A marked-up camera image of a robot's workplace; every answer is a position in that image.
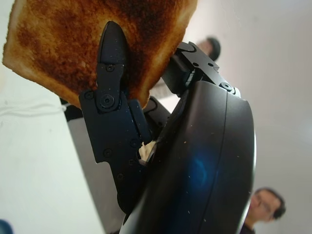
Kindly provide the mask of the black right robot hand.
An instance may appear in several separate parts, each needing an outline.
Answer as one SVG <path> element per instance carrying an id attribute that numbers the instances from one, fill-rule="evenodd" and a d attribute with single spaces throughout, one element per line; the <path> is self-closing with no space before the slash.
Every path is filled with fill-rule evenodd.
<path id="1" fill-rule="evenodd" d="M 97 163 L 110 165 L 126 214 L 122 234 L 237 234 L 250 202 L 256 161 L 249 103 L 195 44 L 181 43 L 163 74 L 180 100 L 143 111 L 128 100 L 128 44 L 106 24 L 97 88 L 79 95 Z"/>

